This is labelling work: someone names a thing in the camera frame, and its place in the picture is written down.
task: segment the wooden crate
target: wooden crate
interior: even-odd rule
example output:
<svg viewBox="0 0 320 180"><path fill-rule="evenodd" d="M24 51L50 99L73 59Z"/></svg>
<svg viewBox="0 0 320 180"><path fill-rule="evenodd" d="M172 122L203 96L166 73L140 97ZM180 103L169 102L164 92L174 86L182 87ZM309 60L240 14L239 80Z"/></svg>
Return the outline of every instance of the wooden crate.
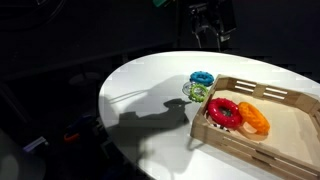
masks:
<svg viewBox="0 0 320 180"><path fill-rule="evenodd" d="M217 97L256 106L270 123L269 134L214 127L207 105ZM284 179L320 179L319 131L317 96L219 75L193 120L191 136Z"/></svg>

